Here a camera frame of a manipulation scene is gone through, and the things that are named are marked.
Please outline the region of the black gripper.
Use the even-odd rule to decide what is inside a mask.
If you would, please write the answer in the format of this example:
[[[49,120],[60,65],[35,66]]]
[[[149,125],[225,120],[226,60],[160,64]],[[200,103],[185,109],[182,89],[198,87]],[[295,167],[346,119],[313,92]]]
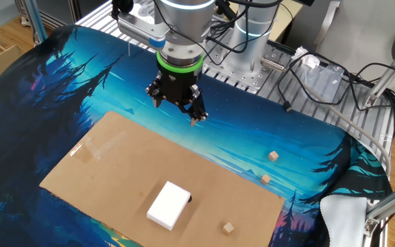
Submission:
[[[165,97],[172,104],[178,104],[182,113],[190,116],[190,126],[205,121],[208,113],[205,110],[202,90],[197,85],[202,76],[202,68],[169,67],[161,63],[158,63],[157,67],[160,78],[156,78],[146,88],[154,107],[158,108]]]

